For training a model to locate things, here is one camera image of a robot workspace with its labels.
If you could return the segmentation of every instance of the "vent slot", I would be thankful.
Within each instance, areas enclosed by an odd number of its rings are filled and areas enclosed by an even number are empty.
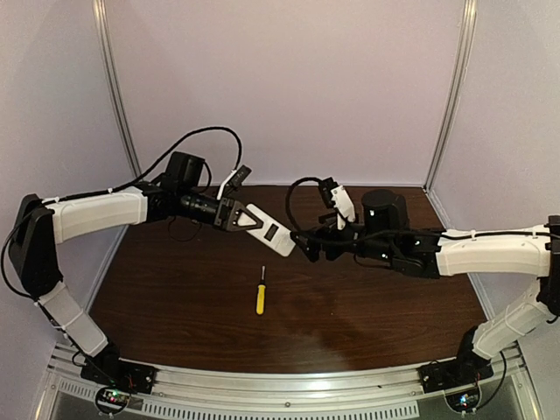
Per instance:
[[[406,420],[419,418],[417,402],[405,402],[391,407],[349,410],[346,414],[314,413],[312,415],[294,414],[292,416],[255,415],[240,413],[231,415],[217,409],[196,409],[179,404],[144,399],[142,412],[164,420]]]

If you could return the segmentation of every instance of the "black cylindrical motor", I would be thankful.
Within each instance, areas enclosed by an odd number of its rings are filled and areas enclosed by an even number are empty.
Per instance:
[[[218,213],[220,201],[206,195],[191,192],[181,197],[179,216],[188,217],[200,223],[213,225]]]
[[[366,235],[387,229],[408,229],[406,200],[390,190],[373,190],[361,197]]]

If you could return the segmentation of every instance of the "white arm segment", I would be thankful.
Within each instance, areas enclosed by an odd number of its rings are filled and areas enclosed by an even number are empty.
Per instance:
[[[459,273],[524,273],[546,277],[550,271],[550,252],[545,248],[550,238],[537,236],[536,232],[549,230],[543,225],[527,229],[527,236],[517,234],[482,236],[475,238],[475,231],[448,230],[449,236],[470,235],[472,239],[453,241],[442,238],[436,253],[437,268],[442,276]]]
[[[54,289],[39,298],[38,303],[89,356],[96,356],[108,344],[103,331],[80,308],[64,283],[58,282]]]
[[[46,206],[54,210],[54,240],[62,243],[76,236],[146,220],[148,199],[131,186],[120,192],[72,199]]]
[[[504,347],[533,331],[544,321],[553,319],[547,306],[537,302],[539,282],[534,281],[525,293],[484,324],[479,325],[472,339],[472,350],[490,360]]]

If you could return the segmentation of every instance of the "metal base plate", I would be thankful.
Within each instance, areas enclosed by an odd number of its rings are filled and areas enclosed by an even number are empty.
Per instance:
[[[459,370],[460,366],[455,359],[419,367],[418,373],[420,374],[423,392],[429,394],[430,392],[471,385],[474,380],[462,378],[461,375],[457,374]],[[479,381],[491,378],[494,375],[490,365],[482,367],[478,373],[480,374]]]
[[[119,360],[120,379],[116,387],[121,390],[129,390],[130,383],[133,383],[133,389],[142,394],[151,394],[151,388],[154,383],[156,369],[153,366],[143,365],[140,363],[132,363],[130,361]],[[99,383],[101,385],[111,385],[109,379],[102,375],[99,370],[91,366],[89,363],[82,368],[80,377]]]

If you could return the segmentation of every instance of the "yellow screwdriver handle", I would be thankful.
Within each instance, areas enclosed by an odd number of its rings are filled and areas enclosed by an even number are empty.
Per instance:
[[[266,291],[266,286],[264,284],[259,284],[257,286],[256,294],[256,314],[264,314],[264,291]]]

